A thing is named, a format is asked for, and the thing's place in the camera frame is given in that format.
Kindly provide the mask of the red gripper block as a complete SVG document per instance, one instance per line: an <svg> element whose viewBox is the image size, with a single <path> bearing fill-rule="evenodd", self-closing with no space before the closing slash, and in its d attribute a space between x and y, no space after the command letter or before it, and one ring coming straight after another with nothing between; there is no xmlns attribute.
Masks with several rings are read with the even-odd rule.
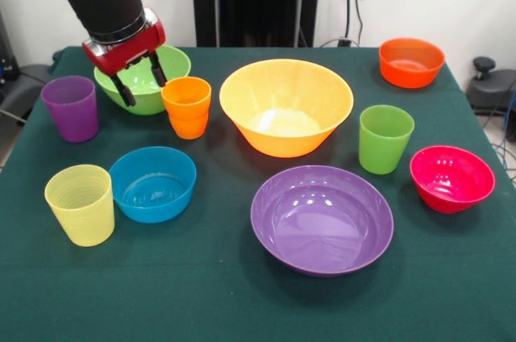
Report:
<svg viewBox="0 0 516 342"><path fill-rule="evenodd" d="M111 76L116 90L126 106L134 106L135 98L131 90L116 75L139 58L148 56L151 71L159 87L164 87L167 79L156 50L165 42L161 21L149 7L144 7L144 26L131 37L114 44L100 44L92 39L82 43L82 48L91 62L105 75Z"/></svg>

